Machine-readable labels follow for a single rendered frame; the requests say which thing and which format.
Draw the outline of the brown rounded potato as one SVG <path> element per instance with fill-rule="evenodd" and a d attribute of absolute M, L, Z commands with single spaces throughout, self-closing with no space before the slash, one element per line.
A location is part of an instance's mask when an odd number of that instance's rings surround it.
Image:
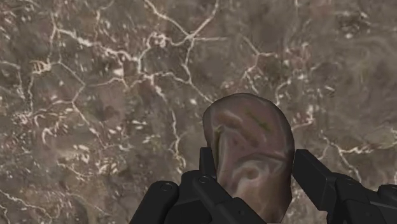
<path fill-rule="evenodd" d="M 295 142 L 284 113 L 270 100 L 238 93 L 204 112 L 218 183 L 267 223 L 280 223 L 291 203 Z"/>

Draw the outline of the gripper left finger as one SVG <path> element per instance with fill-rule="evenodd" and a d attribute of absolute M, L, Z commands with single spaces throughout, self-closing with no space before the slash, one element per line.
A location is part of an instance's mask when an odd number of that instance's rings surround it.
<path fill-rule="evenodd" d="M 150 185 L 129 224 L 266 224 L 242 199 L 216 181 L 212 150 L 200 149 L 199 169 L 187 171 L 179 185 Z"/>

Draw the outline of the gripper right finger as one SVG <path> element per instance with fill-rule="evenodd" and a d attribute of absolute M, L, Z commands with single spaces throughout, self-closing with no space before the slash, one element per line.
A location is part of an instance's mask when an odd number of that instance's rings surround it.
<path fill-rule="evenodd" d="M 327 212 L 327 224 L 397 224 L 397 185 L 370 190 L 306 149 L 295 151 L 292 175 L 317 210 Z"/>

